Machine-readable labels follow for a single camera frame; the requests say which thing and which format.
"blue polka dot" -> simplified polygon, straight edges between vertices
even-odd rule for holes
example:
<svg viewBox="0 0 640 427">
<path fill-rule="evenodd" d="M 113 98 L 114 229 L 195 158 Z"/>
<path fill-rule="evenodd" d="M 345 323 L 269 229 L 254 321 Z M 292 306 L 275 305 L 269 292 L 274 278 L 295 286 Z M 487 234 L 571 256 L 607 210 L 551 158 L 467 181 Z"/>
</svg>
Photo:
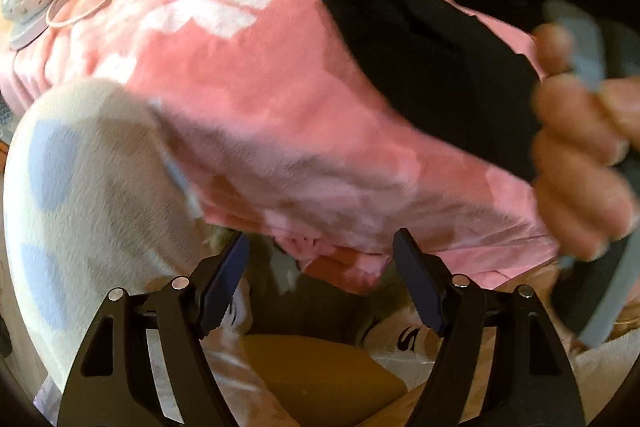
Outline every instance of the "blue polka dot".
<svg viewBox="0 0 640 427">
<path fill-rule="evenodd" d="M 55 256 L 35 245 L 22 245 L 20 253 L 27 283 L 40 315 L 52 329 L 65 329 L 65 291 Z"/>
<path fill-rule="evenodd" d="M 78 133 L 57 120 L 36 123 L 29 150 L 29 181 L 43 212 L 56 210 L 68 197 L 78 142 Z"/>
</svg>

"metal rivet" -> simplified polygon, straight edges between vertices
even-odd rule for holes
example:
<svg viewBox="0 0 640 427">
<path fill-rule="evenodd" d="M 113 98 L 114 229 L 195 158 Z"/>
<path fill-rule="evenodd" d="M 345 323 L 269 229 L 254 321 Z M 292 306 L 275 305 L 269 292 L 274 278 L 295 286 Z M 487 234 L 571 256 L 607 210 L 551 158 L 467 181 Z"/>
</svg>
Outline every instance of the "metal rivet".
<svg viewBox="0 0 640 427">
<path fill-rule="evenodd" d="M 535 295 L 536 293 L 533 291 L 533 288 L 531 286 L 527 286 L 526 284 L 520 286 L 518 288 L 518 293 L 520 294 L 520 296 L 526 298 L 526 299 L 530 299 L 532 298 L 533 295 Z"/>
<path fill-rule="evenodd" d="M 124 296 L 124 290 L 122 288 L 114 288 L 109 292 L 110 301 L 119 301 Z"/>
<path fill-rule="evenodd" d="M 451 282 L 453 283 L 453 286 L 455 286 L 456 288 L 466 288 L 471 284 L 469 277 L 467 277 L 466 275 L 462 275 L 460 273 L 455 274 L 452 277 Z"/>
<path fill-rule="evenodd" d="M 174 290 L 184 290 L 189 285 L 189 279 L 187 277 L 176 277 L 171 281 L 171 288 Z"/>
</svg>

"finger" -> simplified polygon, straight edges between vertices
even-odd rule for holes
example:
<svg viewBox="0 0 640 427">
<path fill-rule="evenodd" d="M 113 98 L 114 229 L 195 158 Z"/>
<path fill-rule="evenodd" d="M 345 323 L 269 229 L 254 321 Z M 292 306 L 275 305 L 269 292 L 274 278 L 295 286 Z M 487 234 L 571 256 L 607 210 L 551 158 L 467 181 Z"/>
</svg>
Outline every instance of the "finger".
<svg viewBox="0 0 640 427">
<path fill-rule="evenodd" d="M 620 133 L 640 150 L 640 78 L 607 80 L 598 97 Z"/>
<path fill-rule="evenodd" d="M 560 74 L 571 70 L 571 54 L 574 38 L 562 26 L 543 24 L 533 32 L 538 61 L 548 74 Z"/>
<path fill-rule="evenodd" d="M 628 142 L 597 97 L 571 74 L 551 76 L 536 87 L 533 106 L 540 122 L 602 165 L 622 161 Z"/>
<path fill-rule="evenodd" d="M 551 235 L 561 245 L 561 252 L 584 261 L 602 256 L 609 245 L 606 234 L 588 221 L 580 219 L 574 210 L 558 198 L 544 178 L 535 182 L 538 213 Z"/>
<path fill-rule="evenodd" d="M 636 198 L 627 181 L 613 169 L 598 165 L 548 130 L 534 141 L 534 163 L 558 198 L 585 221 L 612 239 L 636 226 Z"/>
</svg>

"tan cushion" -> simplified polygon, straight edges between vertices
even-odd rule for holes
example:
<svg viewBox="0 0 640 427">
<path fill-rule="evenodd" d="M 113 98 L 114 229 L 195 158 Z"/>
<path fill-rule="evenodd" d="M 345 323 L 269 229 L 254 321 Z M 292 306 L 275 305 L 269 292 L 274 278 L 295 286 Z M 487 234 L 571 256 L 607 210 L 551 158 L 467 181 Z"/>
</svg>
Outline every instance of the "tan cushion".
<svg viewBox="0 0 640 427">
<path fill-rule="evenodd" d="M 247 335 L 242 343 L 254 371 L 302 427 L 354 426 L 406 393 L 363 349 L 293 335 Z"/>
</svg>

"white shoe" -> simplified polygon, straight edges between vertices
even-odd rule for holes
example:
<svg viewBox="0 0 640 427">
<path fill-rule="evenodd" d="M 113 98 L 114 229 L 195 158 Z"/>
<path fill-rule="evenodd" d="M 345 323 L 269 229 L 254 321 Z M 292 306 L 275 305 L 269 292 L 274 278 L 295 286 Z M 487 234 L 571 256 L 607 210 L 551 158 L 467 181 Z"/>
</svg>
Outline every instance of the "white shoe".
<svg viewBox="0 0 640 427">
<path fill-rule="evenodd" d="M 408 391 L 429 378 L 439 345 L 436 334 L 412 307 L 375 325 L 362 343 L 373 360 L 404 381 Z"/>
<path fill-rule="evenodd" d="M 238 335 L 245 335 L 254 325 L 254 316 L 251 312 L 251 302 L 249 300 L 249 282 L 242 277 L 238 287 L 231 299 L 229 308 L 226 309 L 225 316 L 220 323 L 221 327 L 230 328 Z"/>
</svg>

